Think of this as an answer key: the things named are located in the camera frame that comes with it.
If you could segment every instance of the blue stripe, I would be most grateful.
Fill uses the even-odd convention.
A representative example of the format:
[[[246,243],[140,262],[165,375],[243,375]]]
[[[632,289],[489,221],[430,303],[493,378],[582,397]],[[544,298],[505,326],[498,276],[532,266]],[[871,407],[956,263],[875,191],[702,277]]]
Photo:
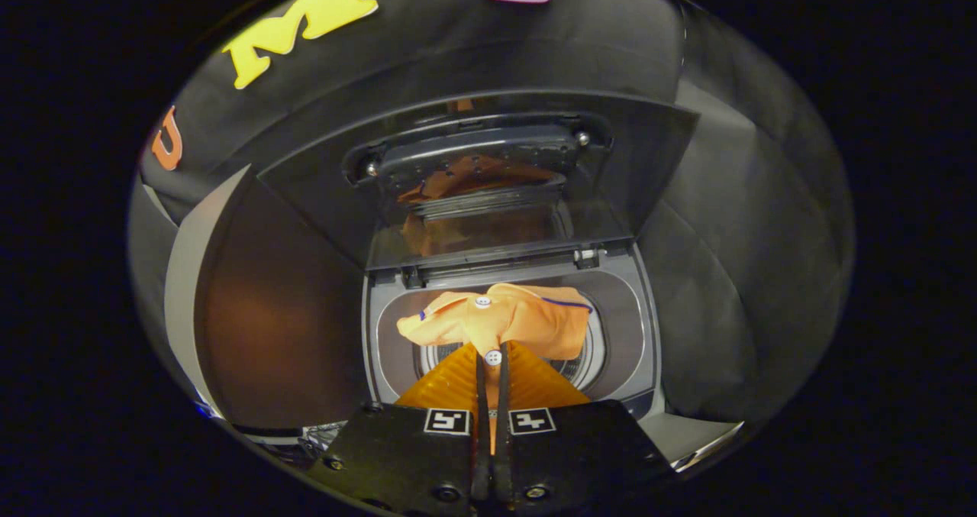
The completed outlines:
[[[556,301],[549,298],[542,298],[542,300],[545,302],[552,302],[552,304],[555,305],[564,305],[564,307],[583,307],[584,309],[587,309],[587,312],[594,312],[594,309],[590,309],[590,305],[583,305],[582,302]]]

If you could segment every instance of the orange gripper pad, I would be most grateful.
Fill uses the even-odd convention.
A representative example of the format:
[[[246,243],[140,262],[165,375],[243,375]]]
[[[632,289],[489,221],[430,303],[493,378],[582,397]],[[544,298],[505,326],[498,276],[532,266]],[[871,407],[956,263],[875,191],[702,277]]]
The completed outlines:
[[[526,346],[509,341],[509,409],[554,409],[557,406],[586,405],[579,392],[545,360]]]
[[[470,343],[453,351],[401,395],[397,399],[397,405],[419,406],[422,409],[468,410],[477,418],[479,386],[475,375],[475,359],[478,357],[478,351]]]

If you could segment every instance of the shirt button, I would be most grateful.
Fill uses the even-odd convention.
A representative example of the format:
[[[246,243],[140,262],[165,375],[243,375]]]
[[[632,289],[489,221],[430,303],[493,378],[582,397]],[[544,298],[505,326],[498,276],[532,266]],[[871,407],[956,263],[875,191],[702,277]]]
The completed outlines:
[[[490,367],[498,367],[499,364],[502,364],[502,351],[493,349],[485,353],[485,364]]]

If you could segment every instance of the black background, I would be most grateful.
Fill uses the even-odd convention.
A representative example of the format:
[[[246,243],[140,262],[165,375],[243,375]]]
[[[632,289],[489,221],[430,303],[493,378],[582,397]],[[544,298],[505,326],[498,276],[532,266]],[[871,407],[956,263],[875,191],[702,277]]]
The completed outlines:
[[[15,319],[0,513],[347,514],[196,413],[128,292],[137,152],[208,50],[195,38],[248,1],[5,1]],[[973,443],[957,440],[974,384],[974,109],[962,98],[973,1],[692,1],[766,50],[823,114],[849,172],[857,266],[837,340],[788,408],[697,481],[628,512],[973,511]]]

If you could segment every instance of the yellow letter m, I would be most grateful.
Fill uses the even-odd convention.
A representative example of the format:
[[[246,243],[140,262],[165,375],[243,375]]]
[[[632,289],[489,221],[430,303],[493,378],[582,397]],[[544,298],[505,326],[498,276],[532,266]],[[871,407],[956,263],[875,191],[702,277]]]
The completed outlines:
[[[237,71],[234,88],[244,89],[272,65],[269,57],[258,57],[255,48],[279,55],[295,45],[302,17],[308,21],[302,37],[314,40],[338,27],[362,19],[377,9],[376,0],[296,0],[282,17],[262,19],[238,34],[224,52],[231,52]]]

